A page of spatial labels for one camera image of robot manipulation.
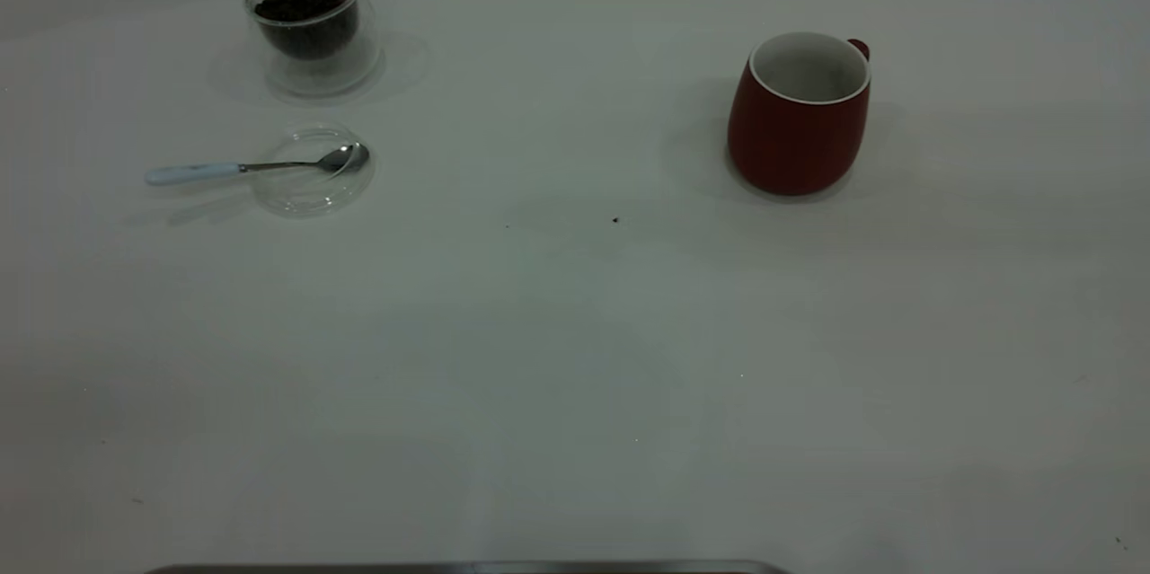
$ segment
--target white table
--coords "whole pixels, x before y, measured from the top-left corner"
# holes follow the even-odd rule
[[[300,106],[240,0],[0,0],[0,571],[1150,568],[1150,0],[374,1]],[[792,30],[875,81],[783,202],[722,150]],[[331,216],[141,181],[313,117]]]

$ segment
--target red mug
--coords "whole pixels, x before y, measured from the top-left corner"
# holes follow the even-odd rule
[[[810,194],[851,169],[871,101],[871,49],[859,40],[788,33],[760,43],[727,124],[739,174],[774,194]]]

